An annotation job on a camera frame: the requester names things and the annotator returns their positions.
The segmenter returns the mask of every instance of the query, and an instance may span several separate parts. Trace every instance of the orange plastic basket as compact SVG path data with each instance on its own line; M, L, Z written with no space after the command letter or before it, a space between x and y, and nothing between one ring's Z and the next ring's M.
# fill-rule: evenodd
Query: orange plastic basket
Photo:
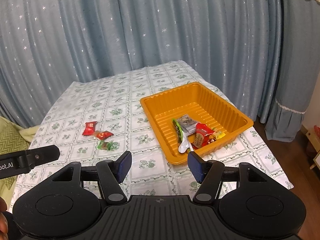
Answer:
M188 114L192 119L217 127L225 136L195 152L204 156L231 143L253 125L253 121L233 105L206 88L193 82L140 99L143 110L153 128L160 146L171 164L187 161L187 153L178 152L178 136L172 124L173 118ZM188 137L190 142L195 134Z

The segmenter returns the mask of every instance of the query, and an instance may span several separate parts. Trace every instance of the wooden floor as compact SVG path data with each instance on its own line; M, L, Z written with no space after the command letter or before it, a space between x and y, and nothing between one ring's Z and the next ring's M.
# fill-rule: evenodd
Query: wooden floor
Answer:
M290 143L268 141L264 125L256 121L254 128L268 145L289 181L294 185L291 190L305 204L307 217L299 232L303 240L320 239L320 171L317 167L310 170L312 160L306 154L307 137L299 132Z

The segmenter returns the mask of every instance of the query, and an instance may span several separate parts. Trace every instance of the ribbed black surface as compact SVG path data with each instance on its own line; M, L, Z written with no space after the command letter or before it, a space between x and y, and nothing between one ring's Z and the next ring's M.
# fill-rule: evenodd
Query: ribbed black surface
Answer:
M107 208L102 218L92 228L69 239L245 240L249 238L230 231L219 221L212 208L195 205L188 196L132 196L124 205ZM287 238L287 240L298 239L296 236Z

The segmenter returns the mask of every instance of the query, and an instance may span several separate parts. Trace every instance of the tablecloth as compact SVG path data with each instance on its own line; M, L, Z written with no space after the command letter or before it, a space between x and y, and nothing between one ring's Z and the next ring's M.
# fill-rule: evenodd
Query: tablecloth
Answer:
M67 163L79 161L83 166L95 165L105 159L116 160L126 150L132 152L132 167L120 186L128 197L185 194L192 198L200 185L187 166L171 165L166 161L139 100L194 81L230 102L217 87L206 82L183 61L145 67L88 83L73 82L47 113L30 146L33 149L54 144L60 150L60 158L18 177L10 209L19 196ZM90 121L98 121L97 130L114 133L108 139L112 143L110 151L98 150L99 140L82 136L84 123ZM218 160L231 167L249 162L283 186L292 188L276 158L253 127L204 159ZM97 183L87 182L84 188L100 196ZM220 197L235 188L236 183L224 183Z

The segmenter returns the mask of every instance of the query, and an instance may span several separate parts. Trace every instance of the curtain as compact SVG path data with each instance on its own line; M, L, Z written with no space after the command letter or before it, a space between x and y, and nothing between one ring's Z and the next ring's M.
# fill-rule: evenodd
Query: curtain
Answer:
M290 142L301 128L320 70L320 4L283 0L283 12L279 82L265 131L268 140Z
M184 60L265 118L280 10L279 0L0 0L0 112L39 124L73 81Z

